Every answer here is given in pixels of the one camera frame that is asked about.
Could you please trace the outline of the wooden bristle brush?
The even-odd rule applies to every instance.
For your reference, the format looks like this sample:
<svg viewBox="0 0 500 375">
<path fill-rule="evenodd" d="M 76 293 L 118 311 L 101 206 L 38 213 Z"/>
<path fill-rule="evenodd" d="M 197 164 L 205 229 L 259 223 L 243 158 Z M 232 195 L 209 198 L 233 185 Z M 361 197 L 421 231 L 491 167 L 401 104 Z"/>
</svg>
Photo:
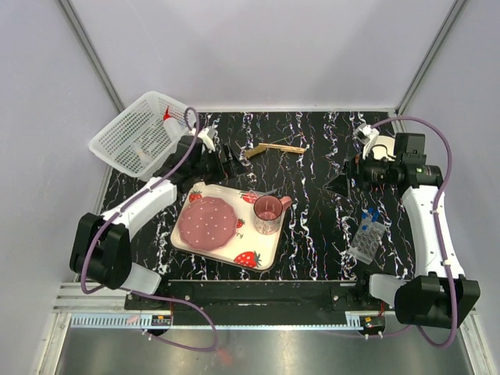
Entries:
<svg viewBox="0 0 500 375">
<path fill-rule="evenodd" d="M 295 153 L 299 155 L 305 153 L 305 149 L 300 147 L 294 147 L 290 145 L 259 143 L 256 147 L 244 151 L 244 156 L 246 159 L 250 159 L 254 156 L 266 152 L 269 149 L 278 150 L 280 152 L 286 152 L 286 153 Z"/>
</svg>

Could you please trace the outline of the clear plastic funnel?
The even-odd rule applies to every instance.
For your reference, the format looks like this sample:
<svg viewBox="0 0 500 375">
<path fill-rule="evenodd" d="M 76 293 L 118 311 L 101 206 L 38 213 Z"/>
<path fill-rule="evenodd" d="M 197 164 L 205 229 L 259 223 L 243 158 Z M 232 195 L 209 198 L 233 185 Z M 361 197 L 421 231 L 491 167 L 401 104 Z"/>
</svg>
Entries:
<svg viewBox="0 0 500 375">
<path fill-rule="evenodd" d="M 254 191 L 254 190 L 249 190 L 249 191 L 240 191 L 240 198 L 249 204 L 255 204 L 258 198 L 262 196 L 267 196 L 267 195 L 272 195 L 277 191 L 277 189 L 273 189 L 270 191 Z"/>
</svg>

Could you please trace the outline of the white squeeze bottle red cap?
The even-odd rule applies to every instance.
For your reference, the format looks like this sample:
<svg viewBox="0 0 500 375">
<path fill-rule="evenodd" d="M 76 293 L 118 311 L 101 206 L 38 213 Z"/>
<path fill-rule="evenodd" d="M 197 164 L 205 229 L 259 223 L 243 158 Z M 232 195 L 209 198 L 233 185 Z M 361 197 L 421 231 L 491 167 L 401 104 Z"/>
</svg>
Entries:
<svg viewBox="0 0 500 375">
<path fill-rule="evenodd" d="M 184 135 L 184 126 L 170 114 L 170 107 L 166 107 L 166 111 L 163 115 L 163 128 L 167 132 L 171 141 L 179 141 Z"/>
</svg>

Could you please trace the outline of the bundle of clear pipettes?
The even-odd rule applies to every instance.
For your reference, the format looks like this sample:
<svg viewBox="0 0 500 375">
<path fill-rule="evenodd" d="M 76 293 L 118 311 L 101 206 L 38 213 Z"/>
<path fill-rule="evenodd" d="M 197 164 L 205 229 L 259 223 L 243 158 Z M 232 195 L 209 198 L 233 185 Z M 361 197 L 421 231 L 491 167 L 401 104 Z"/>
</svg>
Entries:
<svg viewBox="0 0 500 375">
<path fill-rule="evenodd" d="M 165 134 L 142 134 L 130 144 L 132 152 L 142 163 L 151 163 L 159 158 L 170 144 L 170 137 Z"/>
</svg>

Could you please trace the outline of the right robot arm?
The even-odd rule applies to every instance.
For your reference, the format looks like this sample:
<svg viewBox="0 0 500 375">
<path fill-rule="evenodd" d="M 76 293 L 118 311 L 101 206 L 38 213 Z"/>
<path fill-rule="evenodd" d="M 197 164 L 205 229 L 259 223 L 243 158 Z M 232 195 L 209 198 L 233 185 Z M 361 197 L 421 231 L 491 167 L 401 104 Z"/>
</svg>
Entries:
<svg viewBox="0 0 500 375">
<path fill-rule="evenodd" d="M 454 253 L 445 215 L 441 169 L 427 164 L 422 134 L 381 137 L 377 130 L 360 130 L 363 149 L 345 160 L 326 184 L 333 193 L 350 198 L 355 188 L 389 185 L 397 188 L 409 218 L 416 265 L 412 280 L 373 273 L 355 289 L 362 309 L 381 301 L 394 307 L 402 324 L 457 328 L 480 297 L 477 281 L 469 280 Z"/>
</svg>

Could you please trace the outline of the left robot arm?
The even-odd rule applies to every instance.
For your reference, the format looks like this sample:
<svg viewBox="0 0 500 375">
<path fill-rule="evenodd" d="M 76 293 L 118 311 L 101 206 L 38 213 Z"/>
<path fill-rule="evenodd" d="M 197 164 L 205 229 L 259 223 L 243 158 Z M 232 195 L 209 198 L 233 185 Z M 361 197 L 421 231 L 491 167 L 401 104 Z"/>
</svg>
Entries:
<svg viewBox="0 0 500 375">
<path fill-rule="evenodd" d="M 169 291 L 160 285 L 161 276 L 132 260 L 135 234 L 160 211 L 173 205 L 196 183 L 218 184 L 247 173 L 236 153 L 224 144 L 213 150 L 200 137 L 180 138 L 173 153 L 148 182 L 125 202 L 101 215 L 87 213 L 80 218 L 70 256 L 70 269 L 80 274 L 80 288 L 86 295 L 95 288 L 122 289 L 141 293 L 151 309 L 161 309 Z"/>
</svg>

